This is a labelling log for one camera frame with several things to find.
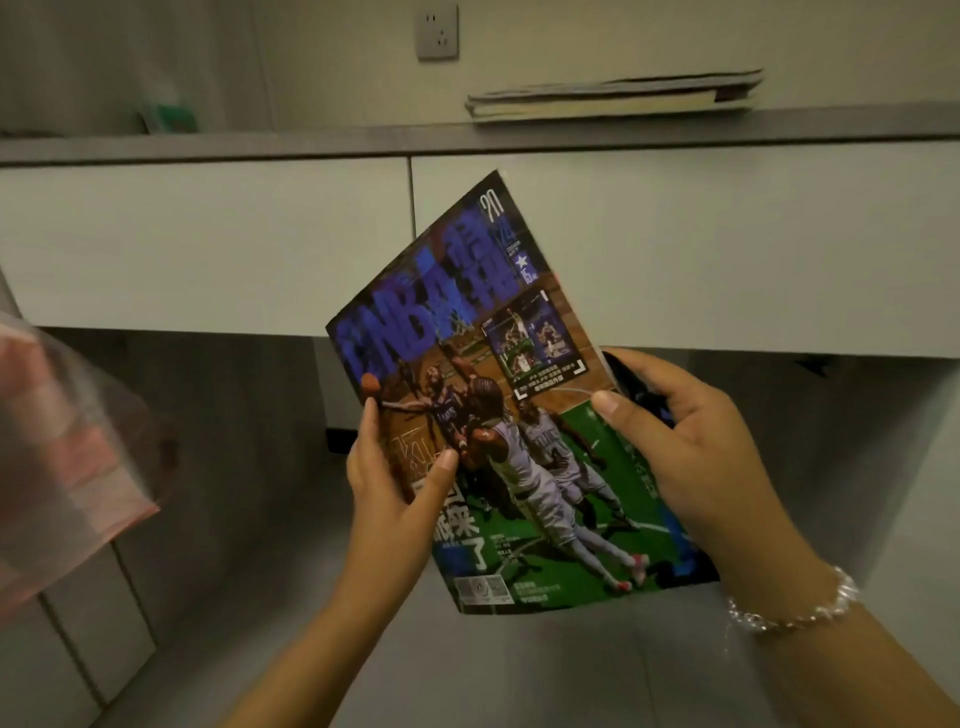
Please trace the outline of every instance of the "basketball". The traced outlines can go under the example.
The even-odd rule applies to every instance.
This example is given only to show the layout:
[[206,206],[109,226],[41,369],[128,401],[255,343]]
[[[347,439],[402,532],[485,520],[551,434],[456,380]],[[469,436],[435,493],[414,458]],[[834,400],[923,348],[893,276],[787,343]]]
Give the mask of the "basketball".
[[380,382],[376,376],[372,375],[370,372],[367,372],[360,377],[360,391],[363,393],[364,401],[369,397],[379,397],[380,395]]

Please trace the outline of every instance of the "qr code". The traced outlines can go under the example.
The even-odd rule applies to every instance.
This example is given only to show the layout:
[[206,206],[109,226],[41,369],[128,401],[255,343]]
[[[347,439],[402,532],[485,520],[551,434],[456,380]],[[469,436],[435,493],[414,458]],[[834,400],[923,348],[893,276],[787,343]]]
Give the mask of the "qr code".
[[500,574],[489,576],[461,576],[453,580],[460,603],[469,607],[491,604],[513,604],[507,583]]

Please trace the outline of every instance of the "book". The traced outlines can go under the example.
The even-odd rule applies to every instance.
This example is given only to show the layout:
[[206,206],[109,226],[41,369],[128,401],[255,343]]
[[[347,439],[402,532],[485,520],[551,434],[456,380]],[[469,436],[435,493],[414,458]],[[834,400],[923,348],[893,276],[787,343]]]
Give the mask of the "book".
[[592,84],[541,84],[467,97],[478,122],[635,116],[749,109],[762,70],[617,79]]
[[503,102],[485,104],[470,111],[473,120],[533,121],[536,119],[576,119],[604,116],[653,116],[698,111],[744,110],[753,107],[749,96],[717,100],[715,90],[650,96],[591,97],[548,101]]
[[593,411],[616,384],[492,172],[326,327],[415,496],[461,452],[433,534],[465,614],[530,614],[716,578],[643,455]]
[[632,79],[591,82],[585,84],[536,84],[505,88],[487,93],[470,94],[467,104],[493,101],[515,101],[569,96],[610,96],[614,94],[650,94],[693,89],[716,89],[724,86],[754,88],[763,81],[763,69],[724,73],[701,73],[682,76],[646,76]]

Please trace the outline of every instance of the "silver bracelet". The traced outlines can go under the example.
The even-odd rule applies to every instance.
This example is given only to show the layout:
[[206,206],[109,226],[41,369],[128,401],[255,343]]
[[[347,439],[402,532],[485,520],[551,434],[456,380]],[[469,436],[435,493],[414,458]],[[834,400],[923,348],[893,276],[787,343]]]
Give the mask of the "silver bracelet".
[[843,617],[850,611],[850,605],[860,600],[860,590],[856,583],[840,567],[833,567],[837,577],[840,580],[837,586],[837,596],[832,604],[826,606],[814,607],[813,614],[806,617],[794,617],[792,619],[767,619],[761,615],[743,612],[732,596],[727,597],[727,611],[733,624],[745,629],[747,632],[774,632],[774,631],[793,631],[811,627],[814,624],[825,621],[833,621]]

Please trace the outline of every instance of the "nba magazine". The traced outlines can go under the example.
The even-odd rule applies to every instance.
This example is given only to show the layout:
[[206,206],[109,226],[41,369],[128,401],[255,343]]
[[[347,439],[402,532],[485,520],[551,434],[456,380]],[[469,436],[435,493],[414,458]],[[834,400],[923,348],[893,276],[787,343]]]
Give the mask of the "nba magazine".
[[465,614],[528,614],[716,578],[642,455],[593,411],[615,389],[499,173],[327,325],[408,498],[461,453],[433,555]]

